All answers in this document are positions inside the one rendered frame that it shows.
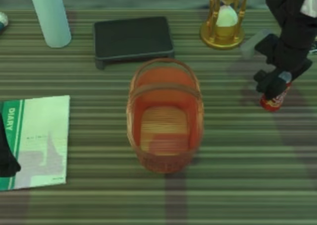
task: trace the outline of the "basket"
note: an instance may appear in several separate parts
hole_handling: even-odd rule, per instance
[[[157,62],[175,63],[182,69],[145,70]],[[191,162],[203,135],[204,106],[190,67],[171,58],[144,63],[131,81],[126,112],[128,139],[146,169],[174,173]]]

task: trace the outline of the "light blue bottle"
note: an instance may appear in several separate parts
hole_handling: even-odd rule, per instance
[[[62,48],[71,41],[63,0],[32,0],[46,44]]]

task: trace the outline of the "striped tabletop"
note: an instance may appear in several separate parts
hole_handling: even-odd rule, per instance
[[[66,185],[3,192],[1,225],[316,225],[317,68],[290,90],[280,112],[258,106],[252,80],[263,56],[216,51],[199,38],[205,11],[69,11],[64,49],[46,46],[35,13],[8,11],[0,36],[0,100],[70,95]],[[154,174],[126,137],[128,86],[139,63],[94,65],[92,24],[167,16],[177,59],[196,73],[205,104],[199,153],[182,173]],[[247,38],[279,29],[247,11]]]

